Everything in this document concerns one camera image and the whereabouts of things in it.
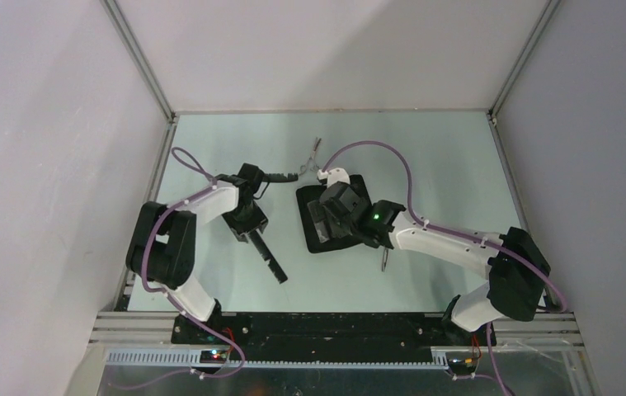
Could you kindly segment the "black zippered tool case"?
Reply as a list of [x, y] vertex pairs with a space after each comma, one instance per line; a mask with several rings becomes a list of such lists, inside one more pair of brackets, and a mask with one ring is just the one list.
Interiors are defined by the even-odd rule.
[[308, 185], [296, 191], [305, 242], [312, 254], [364, 244], [376, 248], [379, 238], [370, 226], [372, 205], [364, 178], [351, 175], [351, 184]]

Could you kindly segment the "black straight barber comb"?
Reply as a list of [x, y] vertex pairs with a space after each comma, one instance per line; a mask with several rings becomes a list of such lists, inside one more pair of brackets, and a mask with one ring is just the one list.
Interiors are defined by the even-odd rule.
[[280, 284], [285, 283], [289, 279], [288, 276], [286, 275], [285, 271], [280, 266], [279, 262], [275, 259], [273, 253], [268, 248], [268, 246], [266, 245], [265, 241], [263, 240], [259, 232], [256, 230], [251, 231], [248, 234], [248, 238], [252, 242], [256, 250], [259, 252], [262, 259], [267, 264], [267, 267], [269, 268], [271, 273], [274, 275], [276, 280]]

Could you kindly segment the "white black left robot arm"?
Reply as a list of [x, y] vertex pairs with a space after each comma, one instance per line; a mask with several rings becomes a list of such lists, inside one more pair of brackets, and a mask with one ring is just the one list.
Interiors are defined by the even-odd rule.
[[257, 204], [257, 192], [273, 178], [245, 163], [234, 175], [218, 175], [191, 196], [171, 205], [142, 205], [126, 257], [149, 293], [163, 295], [184, 317], [194, 319], [191, 331], [203, 343], [217, 342], [223, 320], [219, 307], [194, 273], [197, 229], [223, 219], [239, 242], [250, 243], [279, 282], [287, 275], [262, 238], [268, 218]]

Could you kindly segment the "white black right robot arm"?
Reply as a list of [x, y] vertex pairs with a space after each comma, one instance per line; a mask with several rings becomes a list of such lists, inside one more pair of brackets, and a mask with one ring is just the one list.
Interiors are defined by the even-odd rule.
[[485, 284], [456, 295], [445, 309], [442, 332], [452, 344], [463, 345], [499, 318], [530, 322], [540, 309], [550, 266], [523, 229], [484, 233], [423, 224], [405, 205], [372, 202], [365, 189], [345, 182], [300, 187], [296, 201], [312, 254], [357, 245], [407, 250], [481, 276]]

